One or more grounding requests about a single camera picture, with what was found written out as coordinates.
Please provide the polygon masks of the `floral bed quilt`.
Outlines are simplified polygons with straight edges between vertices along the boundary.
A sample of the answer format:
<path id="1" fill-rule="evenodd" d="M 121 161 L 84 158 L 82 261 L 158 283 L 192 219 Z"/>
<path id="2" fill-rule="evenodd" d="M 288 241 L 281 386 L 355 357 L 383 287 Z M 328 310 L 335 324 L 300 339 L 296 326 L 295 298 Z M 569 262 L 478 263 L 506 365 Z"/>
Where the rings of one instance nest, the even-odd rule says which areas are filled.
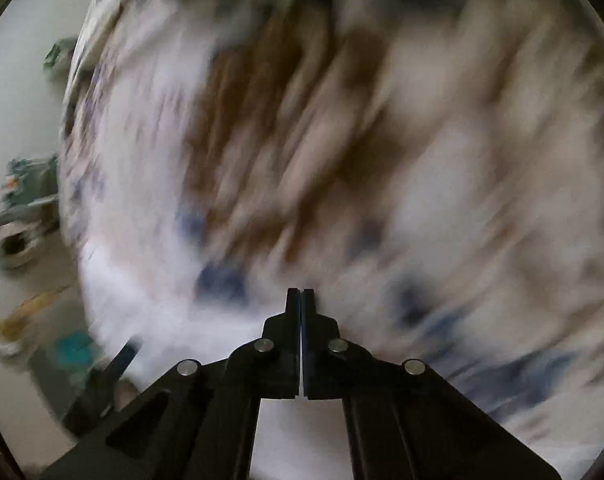
<path id="1" fill-rule="evenodd" d="M 93 0 L 76 257 L 315 292 L 577 477 L 604 445 L 604 25 L 585 0 Z"/>

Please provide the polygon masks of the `teal storage rack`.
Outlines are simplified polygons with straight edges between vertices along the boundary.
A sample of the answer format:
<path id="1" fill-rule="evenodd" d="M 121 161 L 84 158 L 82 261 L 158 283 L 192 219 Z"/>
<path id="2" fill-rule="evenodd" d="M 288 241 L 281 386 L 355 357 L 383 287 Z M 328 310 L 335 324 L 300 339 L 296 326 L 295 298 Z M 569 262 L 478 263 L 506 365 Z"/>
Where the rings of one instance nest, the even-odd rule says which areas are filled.
<path id="1" fill-rule="evenodd" d="M 36 207 L 58 200 L 58 156 L 14 158 L 6 167 L 2 203 L 7 208 Z"/>

